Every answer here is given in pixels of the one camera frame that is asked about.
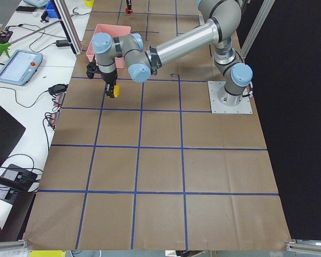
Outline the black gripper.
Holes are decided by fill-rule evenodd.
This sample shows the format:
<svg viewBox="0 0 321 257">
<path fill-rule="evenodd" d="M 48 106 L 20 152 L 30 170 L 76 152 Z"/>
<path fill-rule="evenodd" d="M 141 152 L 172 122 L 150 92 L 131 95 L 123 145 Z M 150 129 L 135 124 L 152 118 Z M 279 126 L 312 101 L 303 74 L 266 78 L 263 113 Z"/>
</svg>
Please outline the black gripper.
<svg viewBox="0 0 321 257">
<path fill-rule="evenodd" d="M 126 8 L 128 10 L 132 9 L 132 0 L 126 0 Z M 109 73 L 100 72 L 102 79 L 105 81 L 105 95 L 109 98 L 115 98 L 114 96 L 114 86 L 118 79 L 117 70 L 113 70 Z"/>
</svg>

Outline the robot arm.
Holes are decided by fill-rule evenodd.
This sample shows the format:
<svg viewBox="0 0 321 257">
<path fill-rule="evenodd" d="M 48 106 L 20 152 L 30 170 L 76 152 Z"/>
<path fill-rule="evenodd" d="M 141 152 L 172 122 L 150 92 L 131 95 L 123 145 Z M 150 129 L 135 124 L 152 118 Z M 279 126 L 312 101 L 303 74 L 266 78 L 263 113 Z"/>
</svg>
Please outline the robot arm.
<svg viewBox="0 0 321 257">
<path fill-rule="evenodd" d="M 92 79 L 94 74 L 100 74 L 105 81 L 106 95 L 115 98 L 116 58 L 124 59 L 133 81 L 143 83 L 157 75 L 162 66 L 213 44 L 214 64 L 226 79 L 218 91 L 218 99 L 226 106 L 238 105 L 253 77 L 251 67 L 237 60 L 232 47 L 231 35 L 239 26 L 241 8 L 234 0 L 197 1 L 197 7 L 203 16 L 203 25 L 158 46 L 150 46 L 147 51 L 143 50 L 143 40 L 138 33 L 118 37 L 108 33 L 94 34 L 91 40 L 94 58 L 87 65 L 87 77 Z"/>
</svg>

